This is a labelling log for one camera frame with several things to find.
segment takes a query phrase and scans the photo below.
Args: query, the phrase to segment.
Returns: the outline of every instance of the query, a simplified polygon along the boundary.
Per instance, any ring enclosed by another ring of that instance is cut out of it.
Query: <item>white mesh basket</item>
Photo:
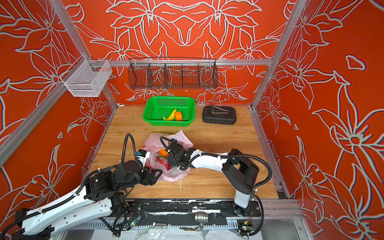
[[[74,97],[97,97],[100,95],[109,76],[112,74],[111,66],[105,61],[100,71],[92,71],[87,61],[79,62],[80,66],[73,75],[64,82],[64,85]]]

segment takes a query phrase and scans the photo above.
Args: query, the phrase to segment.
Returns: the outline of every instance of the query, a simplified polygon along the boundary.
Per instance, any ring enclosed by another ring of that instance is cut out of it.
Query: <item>black wire basket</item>
[[[166,58],[153,63],[131,58],[129,86],[133,89],[215,89],[218,85],[215,59]]]

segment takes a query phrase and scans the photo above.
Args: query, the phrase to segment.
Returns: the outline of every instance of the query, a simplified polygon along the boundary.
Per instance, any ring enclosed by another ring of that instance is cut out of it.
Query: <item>robotic arm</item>
[[[135,160],[124,162],[128,137],[132,140]],[[170,144],[166,145],[163,140],[169,141]],[[213,154],[195,148],[185,150],[175,139],[160,137],[160,141],[170,154],[171,168],[187,170],[188,167],[203,167],[224,173],[236,189],[233,207],[238,215],[244,216],[247,213],[249,199],[253,198],[256,188],[268,182],[272,176],[271,169],[264,160],[242,154],[237,149],[232,149],[229,153]],[[126,191],[126,188],[132,188],[136,184],[154,185],[162,174],[159,169],[144,167],[149,155],[150,153],[143,149],[136,152],[134,140],[127,134],[122,159],[118,165],[91,172],[79,187],[45,206],[20,209],[15,214],[15,221],[2,231],[0,240],[3,240],[5,233],[16,224],[21,230],[12,235],[13,239],[48,240],[58,232],[95,218],[103,220],[102,217],[106,216],[118,218],[125,215],[129,210],[125,201],[128,192],[124,195],[121,191]],[[259,168],[249,158],[263,163],[269,172],[265,180],[255,185]]]

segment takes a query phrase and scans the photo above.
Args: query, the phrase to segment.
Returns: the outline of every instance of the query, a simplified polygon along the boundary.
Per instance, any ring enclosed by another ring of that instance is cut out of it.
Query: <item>wooden tabletop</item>
[[[180,129],[194,144],[194,148],[207,152],[229,152],[236,148],[245,154],[264,159],[249,110],[246,106],[234,107],[237,122],[234,125],[211,124],[202,120],[202,106],[196,106],[195,119],[188,127],[152,126],[142,118],[144,106],[119,107],[103,139],[90,171],[118,164],[126,133],[135,139],[136,150],[140,149],[151,133],[175,134]],[[125,160],[133,159],[131,142],[128,141]],[[265,179],[268,171],[263,164],[255,161],[260,168],[256,182]],[[260,198],[278,198],[271,181],[258,188]],[[157,182],[154,186],[138,184],[130,193],[131,198],[234,198],[235,189],[224,174],[210,169],[191,169],[178,182]]]

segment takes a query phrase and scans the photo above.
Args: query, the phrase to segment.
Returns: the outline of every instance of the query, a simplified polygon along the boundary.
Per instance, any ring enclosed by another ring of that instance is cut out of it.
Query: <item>red floral wallpaper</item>
[[[384,4],[309,0],[258,115],[315,239],[383,239]]]
[[[0,43],[1,144],[80,54],[45,0],[0,1]],[[112,113],[103,93],[63,94],[1,167],[0,230],[18,209],[47,204],[78,186]]]
[[[63,0],[94,59],[271,58],[293,0],[92,1]],[[151,96],[190,96],[199,104],[249,104],[266,66],[220,67],[216,90],[133,90],[125,67],[108,86],[118,103],[145,104]]]

